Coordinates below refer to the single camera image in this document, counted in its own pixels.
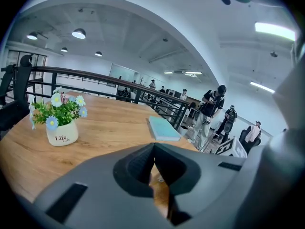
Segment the white pants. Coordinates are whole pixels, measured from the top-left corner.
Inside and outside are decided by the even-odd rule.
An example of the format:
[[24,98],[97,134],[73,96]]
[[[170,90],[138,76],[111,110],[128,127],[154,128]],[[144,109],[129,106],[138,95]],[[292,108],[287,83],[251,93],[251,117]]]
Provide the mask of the white pants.
[[198,116],[198,119],[197,119],[197,122],[194,126],[194,134],[192,136],[192,140],[195,141],[196,140],[196,137],[197,137],[197,134],[202,126],[202,131],[201,131],[201,135],[200,135],[200,139],[199,139],[199,142],[198,142],[198,148],[199,150],[203,148],[204,146],[204,143],[206,142],[206,139],[209,135],[209,130],[210,130],[210,126],[211,126],[211,123],[210,124],[202,124],[203,120],[206,118],[206,116],[203,114],[203,113],[200,113],[199,116]]

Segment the light blue notebook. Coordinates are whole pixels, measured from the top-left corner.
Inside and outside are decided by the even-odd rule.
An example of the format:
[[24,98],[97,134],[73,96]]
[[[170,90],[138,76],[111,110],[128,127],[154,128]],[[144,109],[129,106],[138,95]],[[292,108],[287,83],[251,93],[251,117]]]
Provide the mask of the light blue notebook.
[[180,134],[172,127],[172,125],[166,119],[150,116],[148,121],[152,129],[154,138],[157,141],[178,142],[180,140]]

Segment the ceiling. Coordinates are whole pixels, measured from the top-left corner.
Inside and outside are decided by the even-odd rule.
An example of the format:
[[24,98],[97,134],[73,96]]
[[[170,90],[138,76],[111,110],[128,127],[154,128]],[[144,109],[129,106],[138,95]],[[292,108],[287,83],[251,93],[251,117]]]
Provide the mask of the ceiling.
[[[256,81],[275,89],[292,69],[292,42],[257,33],[254,24],[256,21],[268,22],[296,30],[288,13],[282,8],[255,3],[232,1],[230,6],[220,0],[207,0],[206,3],[211,9],[205,9],[204,15],[217,33],[222,53],[219,57],[227,64],[230,81],[245,85]],[[71,35],[76,28],[85,29],[86,40]],[[38,31],[48,39],[27,39],[26,35],[32,31]],[[169,33],[136,14],[106,5],[73,3],[44,8],[17,20],[9,40],[42,48],[47,46],[56,52],[62,47],[69,50],[69,45],[82,44],[83,52],[90,50],[92,55],[111,47],[150,62],[160,72],[202,71],[191,53]],[[271,57],[271,51],[278,57]],[[82,54],[71,50],[69,53]],[[209,80],[204,72],[198,78]]]

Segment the desk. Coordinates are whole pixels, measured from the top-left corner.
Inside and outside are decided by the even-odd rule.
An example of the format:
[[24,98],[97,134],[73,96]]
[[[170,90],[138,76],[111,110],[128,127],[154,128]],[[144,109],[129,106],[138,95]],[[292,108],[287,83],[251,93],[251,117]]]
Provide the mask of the desk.
[[[79,138],[75,143],[52,146],[48,142],[45,125],[36,125],[36,130],[32,130],[28,116],[17,123],[0,142],[0,167],[3,174],[12,189],[29,201],[33,201],[48,184],[87,159],[155,142],[148,118],[159,115],[151,107],[81,95],[86,102],[88,117],[76,120]],[[195,150],[184,137],[179,142],[163,143]],[[158,174],[154,167],[153,182],[157,190],[161,191],[166,185],[157,183]],[[164,203],[168,195],[164,196],[159,194],[157,197],[160,199],[156,203]]]

